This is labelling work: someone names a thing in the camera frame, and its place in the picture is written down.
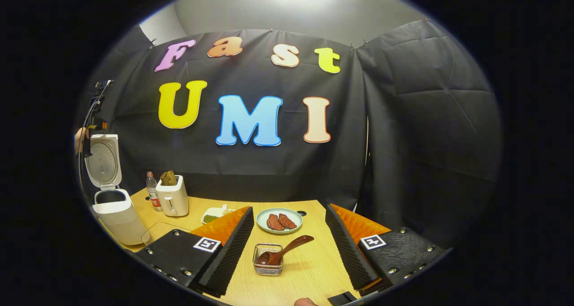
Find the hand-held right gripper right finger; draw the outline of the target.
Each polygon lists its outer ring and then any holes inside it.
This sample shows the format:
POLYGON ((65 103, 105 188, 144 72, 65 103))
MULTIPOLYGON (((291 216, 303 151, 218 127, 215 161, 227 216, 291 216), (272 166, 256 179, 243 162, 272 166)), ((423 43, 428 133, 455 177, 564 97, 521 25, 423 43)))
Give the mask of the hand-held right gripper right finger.
POLYGON ((408 227, 389 229, 334 204, 326 207, 325 221, 361 296, 410 281, 447 252, 408 227))

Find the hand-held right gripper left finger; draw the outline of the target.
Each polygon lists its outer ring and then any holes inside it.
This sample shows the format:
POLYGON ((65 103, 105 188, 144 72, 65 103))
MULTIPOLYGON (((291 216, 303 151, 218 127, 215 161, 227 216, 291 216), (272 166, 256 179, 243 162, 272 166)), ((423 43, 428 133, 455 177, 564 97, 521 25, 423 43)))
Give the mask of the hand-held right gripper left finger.
POLYGON ((171 227, 161 236, 150 235, 135 257, 188 289, 221 297, 253 226, 253 208, 244 206, 193 231, 171 227))

